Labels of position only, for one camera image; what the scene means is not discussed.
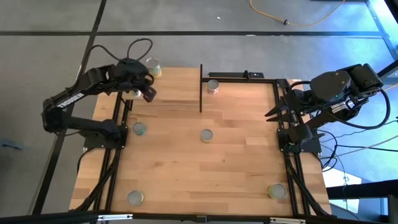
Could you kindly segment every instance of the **wooden tabletop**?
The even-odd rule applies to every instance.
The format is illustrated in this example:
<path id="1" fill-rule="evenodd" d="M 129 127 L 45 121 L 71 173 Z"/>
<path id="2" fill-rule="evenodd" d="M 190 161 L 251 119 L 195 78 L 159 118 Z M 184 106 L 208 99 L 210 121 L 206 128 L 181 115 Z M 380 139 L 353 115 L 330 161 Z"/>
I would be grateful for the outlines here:
<path id="1" fill-rule="evenodd" d="M 199 77 L 198 68 L 163 68 L 162 77 L 155 81 L 159 97 L 152 103 L 134 100 L 127 125 L 131 128 L 142 122 L 147 131 L 142 136 L 129 132 L 111 210 L 292 215 L 289 193 L 282 200 L 266 194 L 272 184 L 287 187 L 277 123 L 266 122 L 264 117 L 275 106 L 272 85 L 220 83 L 219 92 L 210 95 L 204 83 L 203 112 L 199 113 Z M 116 95 L 101 94 L 93 119 L 111 118 L 115 99 Z M 201 140 L 203 129 L 213 131 L 211 142 Z M 70 208 L 79 206 L 96 185 L 103 154 L 98 149 L 83 158 Z M 300 157 L 306 186 L 323 209 L 331 212 L 318 160 L 311 154 Z M 144 193 L 142 205 L 127 202 L 133 190 Z M 296 195 L 303 212 L 297 186 Z"/>

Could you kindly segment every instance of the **tin can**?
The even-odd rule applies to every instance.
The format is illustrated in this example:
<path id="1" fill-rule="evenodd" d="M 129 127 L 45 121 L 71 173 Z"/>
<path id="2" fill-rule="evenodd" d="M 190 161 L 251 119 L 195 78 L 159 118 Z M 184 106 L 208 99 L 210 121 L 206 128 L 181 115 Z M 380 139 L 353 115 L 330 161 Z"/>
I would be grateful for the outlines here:
<path id="1" fill-rule="evenodd" d="M 159 59 L 148 58 L 145 61 L 145 66 L 148 68 L 149 74 L 153 75 L 154 78 L 160 78 L 162 76 L 162 68 L 160 67 Z"/>
<path id="2" fill-rule="evenodd" d="M 132 127 L 132 131 L 136 134 L 136 135 L 143 135 L 145 133 L 145 131 L 147 130 L 147 128 L 145 127 L 144 124 L 137 122 L 133 125 Z"/>
<path id="3" fill-rule="evenodd" d="M 133 190 L 127 196 L 127 201 L 130 203 L 130 205 L 138 206 L 144 201 L 144 194 L 141 191 Z"/>
<path id="4" fill-rule="evenodd" d="M 274 184 L 269 186 L 268 195 L 272 199 L 283 199 L 286 195 L 286 188 L 282 184 Z"/>
<path id="5" fill-rule="evenodd" d="M 216 94 L 218 92 L 219 83 L 217 80 L 210 80 L 207 83 L 207 92 L 210 94 Z"/>
<path id="6" fill-rule="evenodd" d="M 200 133 L 201 140 L 204 142 L 210 142 L 213 139 L 213 132 L 209 129 L 204 129 Z"/>
<path id="7" fill-rule="evenodd" d="M 138 97 L 141 96 L 141 91 L 139 91 L 139 90 L 132 90 L 132 91 L 131 91 L 131 95 L 132 95 L 133 97 L 138 98 Z"/>

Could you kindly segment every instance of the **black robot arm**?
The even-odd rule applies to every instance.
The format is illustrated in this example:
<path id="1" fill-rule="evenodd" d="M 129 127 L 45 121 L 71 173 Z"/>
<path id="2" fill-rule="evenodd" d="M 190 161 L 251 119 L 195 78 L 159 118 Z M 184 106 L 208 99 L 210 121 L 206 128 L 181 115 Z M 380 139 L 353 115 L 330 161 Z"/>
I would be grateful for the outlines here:
<path id="1" fill-rule="evenodd" d="M 67 117 L 64 109 L 88 95 L 117 91 L 140 90 L 144 99 L 151 102 L 156 91 L 151 87 L 154 79 L 148 69 L 137 60 L 125 58 L 116 66 L 107 65 L 92 68 L 61 93 L 44 100 L 43 126 L 50 133 L 58 133 L 65 128 L 80 130 L 84 137 L 100 138 L 103 142 L 119 142 L 120 128 L 112 119 L 93 121 L 90 119 Z"/>
<path id="2" fill-rule="evenodd" d="M 301 84 L 309 84 L 307 91 L 293 90 Z M 381 88 L 382 81 L 368 65 L 353 65 L 335 72 L 326 72 L 315 77 L 310 82 L 296 82 L 285 89 L 279 104 L 270 110 L 266 116 L 288 111 L 284 116 L 277 116 L 268 121 L 291 122 L 293 111 L 294 122 L 287 130 L 289 143 L 300 145 L 319 136 L 314 135 L 314 130 L 320 126 L 339 121 L 344 124 L 363 129 L 376 129 L 381 127 L 389 118 L 390 104 L 387 94 Z M 381 92 L 386 99 L 386 115 L 382 122 L 375 126 L 360 126 L 347 121 L 358 115 L 362 105 L 369 101 L 369 97 Z M 319 111 L 314 118 L 306 123 L 299 122 L 298 116 Z"/>

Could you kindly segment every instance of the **yellow cable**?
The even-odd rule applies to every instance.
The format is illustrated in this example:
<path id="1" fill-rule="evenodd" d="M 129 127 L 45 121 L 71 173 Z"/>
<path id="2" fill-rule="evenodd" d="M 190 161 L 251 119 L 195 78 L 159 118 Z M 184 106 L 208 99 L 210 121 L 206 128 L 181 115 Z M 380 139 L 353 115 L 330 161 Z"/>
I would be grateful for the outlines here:
<path id="1" fill-rule="evenodd" d="M 316 22 L 314 22 L 314 23 L 311 23 L 311 24 L 309 24 L 309 25 L 298 25 L 298 24 L 294 24 L 293 22 L 289 22 L 289 21 L 287 21 L 287 24 L 290 24 L 290 25 L 293 25 L 293 26 L 296 26 L 296 27 L 310 27 L 310 26 L 313 26 L 313 25 L 318 24 L 319 22 L 325 20 L 325 19 L 326 19 L 327 17 L 329 17 L 330 15 L 332 15 L 332 14 L 333 14 L 345 1 L 346 1 L 346 0 L 342 0 L 342 2 L 341 2 L 334 10 L 332 10 L 331 12 L 329 12 L 329 14 L 327 14 L 324 18 L 322 18 L 322 19 L 320 19 L 319 21 L 316 21 Z M 265 16 L 268 16 L 268 17 L 270 17 L 270 18 L 276 19 L 276 20 L 281 21 L 281 22 L 283 22 L 283 23 L 285 22 L 285 20 L 283 20 L 283 19 L 281 19 L 281 18 L 278 18 L 278 17 L 276 17 L 276 16 L 272 16 L 272 15 L 270 15 L 270 14 L 267 14 L 267 13 L 265 13 L 265 12 L 261 12 L 260 10 L 256 9 L 256 8 L 253 6 L 252 0 L 250 0 L 250 6 L 251 6 L 251 8 L 252 8 L 253 10 L 255 10 L 256 12 L 258 12 L 258 13 L 260 13 L 260 14 L 262 14 L 262 15 L 265 15 Z"/>
<path id="2" fill-rule="evenodd" d="M 395 84 L 395 85 L 392 85 L 392 86 L 390 86 L 389 88 L 386 88 L 386 89 L 384 89 L 384 91 L 386 91 L 386 90 L 390 90 L 390 89 L 392 89 L 392 88 L 394 88 L 394 87 L 396 87 L 396 86 L 398 86 L 398 83 L 397 83 L 397 84 Z"/>

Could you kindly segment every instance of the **concrete floor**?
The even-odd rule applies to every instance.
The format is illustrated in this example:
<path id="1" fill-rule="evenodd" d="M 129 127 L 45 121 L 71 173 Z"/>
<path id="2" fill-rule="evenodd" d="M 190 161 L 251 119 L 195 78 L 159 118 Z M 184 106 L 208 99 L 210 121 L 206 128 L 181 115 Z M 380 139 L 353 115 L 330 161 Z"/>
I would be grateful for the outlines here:
<path id="1" fill-rule="evenodd" d="M 319 19 L 338 2 L 308 0 L 253 1 L 260 10 L 292 22 L 307 24 Z M 100 1 L 3 0 L 0 2 L 0 30 L 91 30 Z M 364 3 L 348 2 L 325 22 L 297 28 L 266 18 L 249 7 L 246 0 L 113 0 L 108 1 L 100 30 L 265 30 L 265 31 L 377 31 Z M 123 57 L 130 42 L 138 37 L 97 37 Z M 378 37 L 151 37 L 154 48 L 149 56 L 160 58 L 165 67 L 204 66 L 208 72 L 264 72 L 270 78 L 311 78 L 330 70 L 369 63 L 380 71 L 393 59 Z M 71 85 L 88 37 L 0 37 L 0 102 L 2 126 L 0 137 L 24 145 L 21 151 L 0 149 L 0 217 L 29 213 L 32 197 L 49 155 L 54 135 L 42 128 L 42 101 Z M 132 56 L 146 49 L 145 43 L 133 48 Z M 114 63 L 101 49 L 92 52 L 88 67 Z M 388 92 L 392 105 L 391 119 L 398 116 L 398 88 Z M 90 118 L 96 97 L 80 101 L 75 116 Z M 375 124 L 384 116 L 380 96 L 353 123 Z M 368 131 L 340 144 L 370 145 L 393 135 L 397 124 Z M 336 135 L 353 129 L 334 123 L 322 129 Z M 383 145 L 394 149 L 397 140 Z M 76 162 L 83 138 L 68 137 L 58 161 L 44 212 L 64 212 L 76 178 Z M 396 179 L 393 152 L 361 151 L 343 156 L 347 172 L 371 180 Z"/>

